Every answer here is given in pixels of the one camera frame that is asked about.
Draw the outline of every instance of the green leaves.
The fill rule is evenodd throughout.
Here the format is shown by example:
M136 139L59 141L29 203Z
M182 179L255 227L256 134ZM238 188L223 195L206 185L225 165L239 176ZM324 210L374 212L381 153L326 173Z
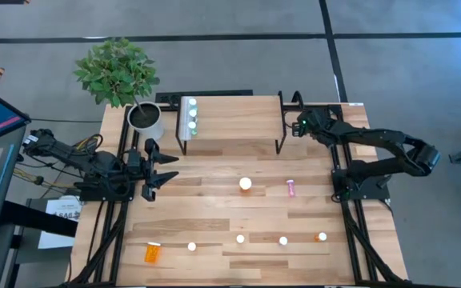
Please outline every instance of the green leaves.
M94 96L95 103L107 100L113 107L133 104L135 97L152 94L152 86L159 84L156 69L143 52L125 38L105 41L93 46L86 58L76 61L74 75L82 88Z

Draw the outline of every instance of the white bottle cap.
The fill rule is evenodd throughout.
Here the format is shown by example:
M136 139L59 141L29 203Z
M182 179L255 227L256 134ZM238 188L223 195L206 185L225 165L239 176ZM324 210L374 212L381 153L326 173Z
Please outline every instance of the white bottle cap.
M197 249L197 244L191 242L190 244L188 244L188 250L189 251L195 251L195 249Z
M319 238L319 241L325 241L325 240L327 240L327 234L325 232L321 232L318 235L318 238Z
M243 242L245 242L245 236L243 236L243 235L238 235L238 237L236 237L236 241L237 241L238 243L240 243L240 244L243 243Z
M252 180L247 177L241 178L239 180L239 187L243 190L249 190L252 187Z
M287 245L287 237L281 237L279 243L280 245Z

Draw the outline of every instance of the wooden platform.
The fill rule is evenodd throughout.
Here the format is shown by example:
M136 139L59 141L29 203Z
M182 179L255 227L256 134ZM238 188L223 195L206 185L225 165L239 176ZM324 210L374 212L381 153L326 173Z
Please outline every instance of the wooden platform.
M106 108L101 150L116 153L123 113L124 109ZM287 123L298 114L288 113ZM343 114L354 126L368 126L364 106L343 104ZM354 283L341 208L330 199L332 161L325 146L310 137L293 138L288 129L280 155L271 140L206 140L191 141L188 156L182 156L174 137L176 113L162 116L166 131L159 142L161 151L180 160L158 170L177 170L179 175L158 191L156 202L145 201L137 190L129 206L118 285ZM144 141L140 138L138 147ZM371 147L352 145L351 151L355 159L376 159ZM250 192L239 190L241 177L251 178ZM287 195L288 179L295 180L296 198ZM406 278L390 212L378 201L363 205L372 245L398 276ZM72 252L73 275L86 265L98 206L91 202L83 207ZM314 241L319 232L327 233L326 242ZM245 236L243 244L235 241L238 234ZM289 239L287 246L278 245L281 236ZM155 265L144 262L147 242L162 244ZM195 252L186 248L189 242L197 243ZM360 247L359 255L367 278ZM106 258L103 279L109 277L110 260Z

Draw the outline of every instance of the gray floor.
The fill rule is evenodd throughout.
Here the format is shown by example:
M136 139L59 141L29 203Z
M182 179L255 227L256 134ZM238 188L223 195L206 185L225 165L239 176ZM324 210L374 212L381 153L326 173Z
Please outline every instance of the gray floor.
M461 32L461 0L327 0L335 33ZM41 0L0 6L0 38L188 34L323 33L316 0ZM157 61L157 92L253 89L335 102L325 40L140 42ZM461 38L337 40L350 102L364 102L371 126L402 130L443 155L427 178L396 175L392 207L414 282L461 286ZM71 71L90 44L0 44L0 96L34 118L99 120L102 107ZM99 124L33 122L75 142ZM53 171L34 171L54 179ZM9 198L44 192L18 179ZM62 281L66 263L24 267L18 287Z

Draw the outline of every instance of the white plant pot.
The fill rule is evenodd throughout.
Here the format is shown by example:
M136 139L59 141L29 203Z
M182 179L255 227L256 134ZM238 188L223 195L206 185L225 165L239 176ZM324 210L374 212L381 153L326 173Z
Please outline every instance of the white plant pot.
M148 102L148 101L140 102L140 105L142 104L149 104L149 105L156 107L156 109L159 112L158 119L156 119L156 122L152 124L151 126L148 126L145 128L138 128L137 126L133 125L133 123L131 123L130 116L134 110L138 110L138 107L136 105L134 105L133 108L129 110L129 114L127 114L127 122L129 123L131 127L133 127L141 135L145 136L145 139L153 138L155 141L158 141L163 136L163 132L164 132L163 124L161 121L161 109L154 102Z

